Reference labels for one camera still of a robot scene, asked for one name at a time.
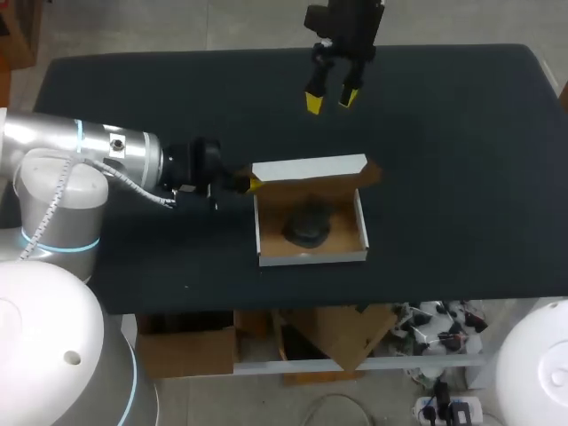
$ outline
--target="open cardboard box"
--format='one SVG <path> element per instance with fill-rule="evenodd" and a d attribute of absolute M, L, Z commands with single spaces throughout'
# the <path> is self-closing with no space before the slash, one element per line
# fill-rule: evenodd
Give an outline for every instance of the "open cardboard box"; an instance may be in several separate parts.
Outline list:
<path fill-rule="evenodd" d="M 136 352 L 151 378 L 233 373 L 233 312 L 137 315 L 136 320 Z"/>
<path fill-rule="evenodd" d="M 279 314 L 347 372 L 357 369 L 397 321 L 387 304 L 285 309 Z"/>
<path fill-rule="evenodd" d="M 378 182 L 381 171 L 364 154 L 259 162 L 255 191 L 256 251 L 260 266 L 357 262 L 369 242 L 358 188 Z M 288 241 L 282 229 L 298 205 L 315 196 L 331 208 L 331 230 L 317 248 Z"/>

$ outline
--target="table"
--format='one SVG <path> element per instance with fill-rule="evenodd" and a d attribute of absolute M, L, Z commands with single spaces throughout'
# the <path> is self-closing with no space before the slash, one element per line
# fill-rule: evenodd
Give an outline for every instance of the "table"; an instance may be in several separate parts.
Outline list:
<path fill-rule="evenodd" d="M 528 48 L 379 47 L 351 110 L 336 103 L 346 64 L 333 70 L 320 116 L 304 108 L 309 57 L 288 49 L 52 62 L 37 112 L 150 131 L 164 144 L 219 138 L 231 165 L 365 153 L 384 171 L 361 191 L 364 264 L 261 270 L 250 197 L 225 194 L 211 215 L 202 201 L 172 213 L 114 192 L 89 283 L 109 312 L 567 293 L 568 117 Z M 14 225 L 6 197 L 0 224 Z"/>

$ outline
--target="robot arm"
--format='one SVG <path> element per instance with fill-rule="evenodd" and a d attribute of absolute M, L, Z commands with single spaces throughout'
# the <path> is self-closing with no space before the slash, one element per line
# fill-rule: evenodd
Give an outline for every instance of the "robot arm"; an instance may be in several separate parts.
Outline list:
<path fill-rule="evenodd" d="M 223 165 L 215 140 L 164 148 L 151 133 L 5 108 L 0 177 L 13 180 L 22 223 L 0 230 L 0 262 L 37 258 L 81 280 L 94 265 L 108 179 L 166 207 L 175 206 L 178 191 L 207 197 L 216 207 L 212 185 L 238 193 L 250 188 L 249 177 Z M 149 193 L 157 186 L 173 199 Z"/>
<path fill-rule="evenodd" d="M 328 6 L 310 5 L 304 25 L 324 39 L 312 50 L 315 69 L 305 87 L 308 110 L 319 114 L 326 94 L 327 73 L 334 58 L 351 62 L 343 80 L 340 105 L 350 107 L 363 85 L 365 66 L 375 57 L 375 37 L 384 12 L 384 0 L 328 0 Z"/>
<path fill-rule="evenodd" d="M 245 179 L 221 161 L 216 140 L 199 138 L 182 146 L 163 146 L 152 133 L 47 114 L 0 108 L 0 177 L 12 180 L 24 156 L 48 148 L 103 162 L 147 191 L 157 186 L 207 196 L 214 183 L 246 192 Z"/>

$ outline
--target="white cable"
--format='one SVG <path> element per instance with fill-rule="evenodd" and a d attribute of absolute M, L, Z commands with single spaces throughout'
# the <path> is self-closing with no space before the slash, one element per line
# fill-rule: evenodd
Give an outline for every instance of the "white cable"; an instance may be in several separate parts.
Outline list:
<path fill-rule="evenodd" d="M 158 203 L 158 204 L 160 204 L 160 205 L 162 205 L 162 206 L 164 206 L 168 209 L 172 209 L 176 205 L 175 200 L 169 199 L 169 198 L 158 197 L 156 195 L 149 193 L 148 191 L 145 191 L 143 188 L 141 188 L 139 185 L 137 185 L 131 179 L 129 179 L 128 177 L 123 175 L 120 171 L 113 169 L 112 167 L 107 166 L 105 163 L 100 162 L 98 160 L 92 160 L 92 159 L 85 158 L 85 157 L 82 157 L 82 156 L 72 155 L 72 154 L 68 154 L 68 153 L 65 153 L 65 152 L 56 151 L 56 150 L 53 150 L 53 149 L 44 149 L 44 148 L 33 149 L 33 150 L 29 151 L 24 156 L 24 158 L 29 157 L 29 156 L 30 157 L 61 158 L 61 159 L 65 160 L 65 163 L 63 164 L 63 169 L 61 171 L 61 174 L 59 175 L 58 182 L 55 186 L 55 194 L 53 195 L 53 198 L 51 199 L 51 203 L 50 203 L 49 207 L 47 208 L 47 210 L 45 211 L 45 214 L 43 215 L 43 218 L 40 221 L 39 225 L 35 229 L 34 235 L 29 240 L 29 242 L 28 242 L 27 246 L 24 248 L 24 250 L 20 253 L 18 260 L 27 260 L 29 258 L 29 256 L 32 254 L 32 252 L 34 251 L 34 249 L 37 247 L 37 244 L 39 244 L 40 239 L 42 238 L 43 234 L 45 233 L 45 230 L 47 229 L 47 225 L 50 223 L 51 219 L 53 218 L 53 215 L 55 214 L 55 210 L 57 210 L 57 207 L 59 206 L 59 202 L 61 201 L 61 198 L 63 198 L 63 193 L 65 192 L 65 188 L 67 187 L 67 182 L 69 181 L 69 177 L 71 176 L 71 170 L 78 163 L 84 162 L 88 165 L 91 165 L 95 169 L 105 171 L 106 173 L 108 173 L 108 174 L 118 178 L 119 180 L 121 180 L 124 184 L 126 184 L 126 186 L 131 188 L 136 193 L 142 195 L 144 198 L 148 199 L 149 201 Z M 23 163 L 23 159 L 20 162 L 20 164 L 18 164 L 18 167 L 14 171 L 14 177 L 13 177 L 13 180 L 12 180 L 13 189 L 14 189 L 14 192 L 16 193 L 16 195 L 18 195 L 18 191 L 17 191 L 17 188 L 16 188 L 16 182 L 18 180 L 18 175 L 20 173 L 22 163 Z"/>
<path fill-rule="evenodd" d="M 94 167 L 95 169 L 103 170 L 106 173 L 113 175 L 115 178 L 119 179 L 134 192 L 139 193 L 144 198 L 152 202 L 161 204 L 162 206 L 167 207 L 168 209 L 172 209 L 176 205 L 176 201 L 174 199 L 162 198 L 152 193 L 149 193 L 148 191 L 144 190 L 140 185 L 137 185 L 134 181 L 132 181 L 132 179 L 129 179 L 126 175 L 123 175 L 120 171 L 113 169 L 112 167 L 106 165 L 103 162 L 100 162 L 98 160 L 92 160 L 91 158 L 82 158 L 82 160 L 86 164 L 89 164 L 90 166 Z"/>
<path fill-rule="evenodd" d="M 310 424 L 313 416 L 318 412 L 318 410 L 323 406 L 323 403 L 329 398 L 342 398 L 347 399 L 352 402 L 355 406 L 359 408 L 362 414 L 365 415 L 365 420 L 367 421 L 367 426 L 374 426 L 375 421 L 373 420 L 373 416 L 362 406 L 360 402 L 358 402 L 355 398 L 350 397 L 349 395 L 345 395 L 343 393 L 328 393 L 327 395 L 323 395 L 322 397 L 316 398 L 310 406 L 308 406 L 308 412 L 306 413 L 304 419 L 300 423 L 300 426 L 307 426 Z"/>
<path fill-rule="evenodd" d="M 55 186 L 55 194 L 51 199 L 51 203 L 47 208 L 47 210 L 45 211 L 43 219 L 40 221 L 39 225 L 35 229 L 34 235 L 29 240 L 24 250 L 20 253 L 20 257 L 18 257 L 18 260 L 27 260 L 29 258 L 29 255 L 31 255 L 34 249 L 37 247 L 39 240 L 42 238 L 43 233 L 45 233 L 47 225 L 50 223 L 51 218 L 53 217 L 53 214 L 55 213 L 55 210 L 57 209 L 59 202 L 63 197 L 63 193 L 65 192 L 67 182 L 69 181 L 69 176 L 71 176 L 71 170 L 76 164 L 77 162 L 75 162 L 73 158 L 69 157 L 66 159 L 65 163 L 63 164 L 63 169 L 61 171 L 61 174 L 59 175 L 57 184 Z"/>

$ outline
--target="power strip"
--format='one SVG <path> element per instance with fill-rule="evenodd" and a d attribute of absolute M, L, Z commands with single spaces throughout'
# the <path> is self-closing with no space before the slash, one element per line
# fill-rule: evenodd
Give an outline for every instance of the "power strip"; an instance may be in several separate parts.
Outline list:
<path fill-rule="evenodd" d="M 450 401 L 466 403 L 469 406 L 469 414 L 471 415 L 471 424 L 477 425 L 477 426 L 483 425 L 483 410 L 481 408 L 481 402 L 479 401 L 479 398 L 476 398 L 476 397 L 450 397 Z M 416 420 L 418 420 L 418 422 L 420 424 L 423 424 L 424 426 L 430 426 L 430 420 L 427 420 L 426 418 L 424 418 L 424 414 L 422 412 L 422 410 L 428 405 L 436 408 L 438 406 L 437 403 L 436 403 L 436 397 L 434 397 L 434 398 L 430 398 L 430 397 L 418 398 L 416 400 L 416 404 L 414 404 L 414 407 L 412 409 L 412 415 L 414 416 L 414 418 Z M 437 426 L 438 425 L 439 426 L 446 426 L 446 420 L 436 418 L 435 424 Z"/>

